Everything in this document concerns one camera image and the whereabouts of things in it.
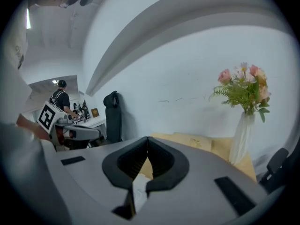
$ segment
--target ceiling light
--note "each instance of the ceiling light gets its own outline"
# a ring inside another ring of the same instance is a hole
[[[27,9],[27,29],[31,28],[31,25],[30,25],[30,19],[29,19],[29,10]]]

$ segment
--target pink flower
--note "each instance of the pink flower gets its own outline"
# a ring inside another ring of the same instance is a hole
[[[259,103],[263,101],[264,99],[268,98],[271,96],[271,93],[268,92],[268,87],[267,86],[260,86],[259,87]]]
[[[253,77],[255,77],[256,75],[256,73],[257,73],[257,70],[259,69],[259,67],[257,67],[257,66],[255,66],[255,65],[253,65],[252,64],[252,66],[251,66],[251,68],[250,68],[250,73],[251,73],[251,75],[253,76]]]
[[[225,69],[222,73],[220,73],[218,82],[227,83],[231,80],[229,69]]]

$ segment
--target black chair backrest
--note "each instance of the black chair backrest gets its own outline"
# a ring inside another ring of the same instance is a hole
[[[111,143],[121,142],[122,120],[117,91],[113,91],[110,95],[107,95],[103,100],[103,104],[106,106],[107,140]]]

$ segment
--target white vase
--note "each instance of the white vase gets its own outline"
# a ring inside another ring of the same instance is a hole
[[[231,164],[239,163],[247,153],[249,144],[251,144],[254,121],[254,114],[246,115],[244,112],[242,113],[230,148],[229,162]]]

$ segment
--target black slot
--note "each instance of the black slot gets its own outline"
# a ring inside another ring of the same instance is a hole
[[[73,163],[78,163],[83,160],[85,160],[85,158],[82,156],[79,156],[79,157],[73,157],[73,158],[61,160],[61,163],[65,166],[65,165],[69,165],[69,164],[73,164]]]
[[[242,216],[255,207],[255,203],[228,177],[214,180],[238,215]]]

